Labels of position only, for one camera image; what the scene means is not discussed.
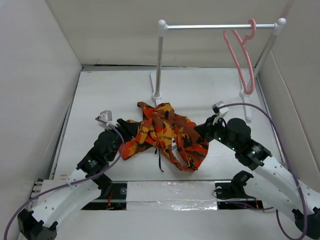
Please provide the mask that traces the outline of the orange camouflage trousers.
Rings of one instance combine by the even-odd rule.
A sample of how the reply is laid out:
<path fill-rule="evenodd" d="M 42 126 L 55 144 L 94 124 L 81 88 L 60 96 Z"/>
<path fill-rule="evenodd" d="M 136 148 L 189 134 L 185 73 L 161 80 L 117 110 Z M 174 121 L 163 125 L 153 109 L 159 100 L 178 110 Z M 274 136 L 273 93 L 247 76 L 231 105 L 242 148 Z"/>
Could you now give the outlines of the orange camouflage trousers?
<path fill-rule="evenodd" d="M 188 117 L 175 113 L 170 103 L 152 107 L 138 102 L 142 110 L 142 121 L 127 120 L 137 124 L 133 139 L 121 145 L 123 160 L 152 147 L 156 148 L 180 171 L 193 173 L 198 170 L 209 151 L 209 142 L 195 130 L 196 123 Z"/>

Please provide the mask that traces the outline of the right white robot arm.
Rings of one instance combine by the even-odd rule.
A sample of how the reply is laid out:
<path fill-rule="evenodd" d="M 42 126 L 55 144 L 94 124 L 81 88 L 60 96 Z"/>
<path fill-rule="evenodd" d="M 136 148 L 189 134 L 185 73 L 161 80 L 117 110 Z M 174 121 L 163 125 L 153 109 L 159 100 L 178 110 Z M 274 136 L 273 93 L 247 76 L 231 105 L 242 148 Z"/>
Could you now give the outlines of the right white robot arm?
<path fill-rule="evenodd" d="M 267 148 L 251 138 L 251 128 L 242 119 L 207 120 L 194 129 L 204 140 L 217 140 L 233 150 L 235 158 L 252 171 L 242 170 L 233 177 L 235 196 L 256 197 L 286 215 L 309 238 L 320 238 L 319 192 L 295 181 Z"/>

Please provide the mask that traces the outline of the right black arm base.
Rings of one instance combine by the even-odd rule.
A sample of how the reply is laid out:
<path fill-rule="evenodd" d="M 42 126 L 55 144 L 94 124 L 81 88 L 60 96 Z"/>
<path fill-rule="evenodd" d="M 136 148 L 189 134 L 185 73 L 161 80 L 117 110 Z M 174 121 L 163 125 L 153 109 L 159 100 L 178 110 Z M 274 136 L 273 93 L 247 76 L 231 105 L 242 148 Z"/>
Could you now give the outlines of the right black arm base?
<path fill-rule="evenodd" d="M 260 200 L 245 193 L 244 187 L 248 180 L 253 178 L 251 173 L 240 171 L 231 180 L 218 181 L 212 196 L 217 199 L 219 210 L 263 210 Z"/>

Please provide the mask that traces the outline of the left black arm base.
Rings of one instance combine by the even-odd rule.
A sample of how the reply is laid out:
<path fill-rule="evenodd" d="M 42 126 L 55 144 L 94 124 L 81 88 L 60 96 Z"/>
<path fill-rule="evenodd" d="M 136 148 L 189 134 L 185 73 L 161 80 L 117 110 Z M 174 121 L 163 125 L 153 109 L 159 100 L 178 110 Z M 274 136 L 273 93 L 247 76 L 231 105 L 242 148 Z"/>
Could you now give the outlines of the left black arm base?
<path fill-rule="evenodd" d="M 122 211 L 127 209 L 127 181 L 113 181 L 101 195 L 86 204 L 84 211 Z"/>

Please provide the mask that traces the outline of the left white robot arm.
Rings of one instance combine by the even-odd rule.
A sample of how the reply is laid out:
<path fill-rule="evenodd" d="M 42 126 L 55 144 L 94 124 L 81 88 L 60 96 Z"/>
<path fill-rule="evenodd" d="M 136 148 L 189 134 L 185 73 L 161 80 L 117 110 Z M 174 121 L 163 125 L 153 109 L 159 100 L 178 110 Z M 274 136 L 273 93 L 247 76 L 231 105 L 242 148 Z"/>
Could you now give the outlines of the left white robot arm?
<path fill-rule="evenodd" d="M 113 182 L 105 172 L 120 160 L 125 143 L 137 135 L 140 124 L 121 118 L 116 125 L 103 120 L 99 123 L 104 131 L 65 183 L 48 190 L 49 197 L 32 209 L 19 211 L 18 227 L 25 239 L 54 240 L 64 221 L 75 211 L 111 194 Z"/>

